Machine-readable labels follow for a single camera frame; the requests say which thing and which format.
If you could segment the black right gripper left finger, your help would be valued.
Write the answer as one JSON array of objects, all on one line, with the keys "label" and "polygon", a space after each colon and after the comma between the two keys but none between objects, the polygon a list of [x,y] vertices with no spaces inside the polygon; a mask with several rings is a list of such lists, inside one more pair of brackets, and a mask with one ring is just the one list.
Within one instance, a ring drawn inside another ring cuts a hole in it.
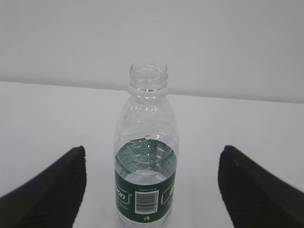
[{"label": "black right gripper left finger", "polygon": [[0,198],[2,228],[71,228],[86,190],[86,152],[74,147]]}]

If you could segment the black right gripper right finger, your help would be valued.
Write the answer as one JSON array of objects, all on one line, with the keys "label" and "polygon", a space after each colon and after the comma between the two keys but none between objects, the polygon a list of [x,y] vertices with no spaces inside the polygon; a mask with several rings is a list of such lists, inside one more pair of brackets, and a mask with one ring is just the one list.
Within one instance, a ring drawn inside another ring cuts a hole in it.
[{"label": "black right gripper right finger", "polygon": [[304,193],[226,145],[218,187],[235,228],[302,228]]}]

